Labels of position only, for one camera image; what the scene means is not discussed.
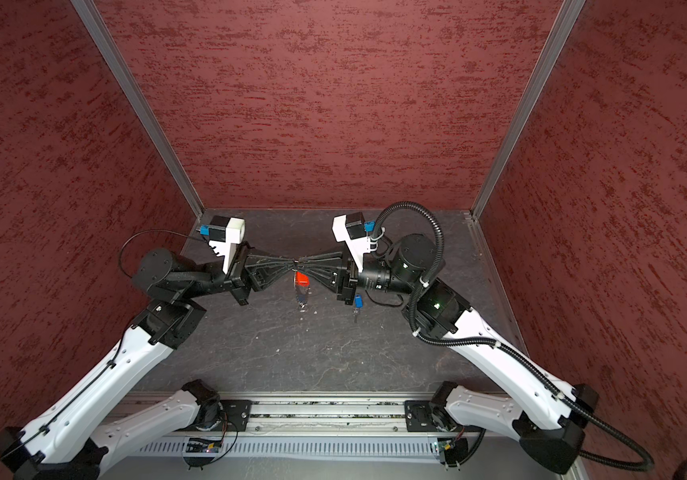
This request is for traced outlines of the red capped key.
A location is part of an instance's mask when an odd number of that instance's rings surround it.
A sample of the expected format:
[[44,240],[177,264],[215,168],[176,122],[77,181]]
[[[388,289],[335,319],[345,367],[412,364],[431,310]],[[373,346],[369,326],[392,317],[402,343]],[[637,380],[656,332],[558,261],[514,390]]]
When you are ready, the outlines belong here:
[[301,272],[297,272],[295,274],[295,284],[307,288],[310,286],[310,278]]

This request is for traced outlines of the silver keyring with keys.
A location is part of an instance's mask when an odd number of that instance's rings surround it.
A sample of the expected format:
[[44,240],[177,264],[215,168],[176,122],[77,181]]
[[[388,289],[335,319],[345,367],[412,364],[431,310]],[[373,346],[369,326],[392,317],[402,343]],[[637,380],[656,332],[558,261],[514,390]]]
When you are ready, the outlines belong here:
[[305,287],[300,287],[295,284],[295,274],[297,272],[301,272],[299,266],[294,267],[294,288],[295,288],[295,296],[297,300],[297,304],[299,307],[299,312],[305,313],[308,310],[309,306],[309,296],[310,296],[310,288],[311,288],[311,280],[310,280],[310,286],[305,288]]

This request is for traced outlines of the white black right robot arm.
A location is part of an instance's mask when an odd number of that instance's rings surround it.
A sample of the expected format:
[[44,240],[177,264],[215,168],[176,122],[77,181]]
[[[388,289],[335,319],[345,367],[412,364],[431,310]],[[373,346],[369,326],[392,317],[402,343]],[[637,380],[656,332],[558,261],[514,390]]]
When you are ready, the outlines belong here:
[[531,363],[467,299],[441,279],[429,279],[433,266],[443,266],[435,241],[411,234],[377,254],[367,238],[347,240],[342,250],[304,257],[295,266],[347,302],[361,290],[405,296],[403,316],[413,336],[455,351],[509,396],[507,405],[495,406],[457,383],[445,382],[435,392],[433,410],[451,426],[475,426],[513,438],[527,456],[557,474],[569,472],[585,454],[595,391],[573,386]]

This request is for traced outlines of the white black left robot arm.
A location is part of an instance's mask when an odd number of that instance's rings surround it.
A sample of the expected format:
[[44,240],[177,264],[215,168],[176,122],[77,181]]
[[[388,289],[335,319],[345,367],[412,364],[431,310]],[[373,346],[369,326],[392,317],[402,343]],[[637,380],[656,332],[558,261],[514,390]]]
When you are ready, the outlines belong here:
[[293,271],[296,262],[237,250],[228,270],[197,264],[167,249],[149,252],[133,284],[150,298],[110,352],[66,395],[24,427],[0,432],[0,463],[17,479],[97,479],[120,460],[171,432],[193,427],[225,434],[233,415],[220,394],[201,380],[168,399],[113,424],[107,415],[153,368],[195,332],[207,311],[197,300],[230,292],[245,304]]

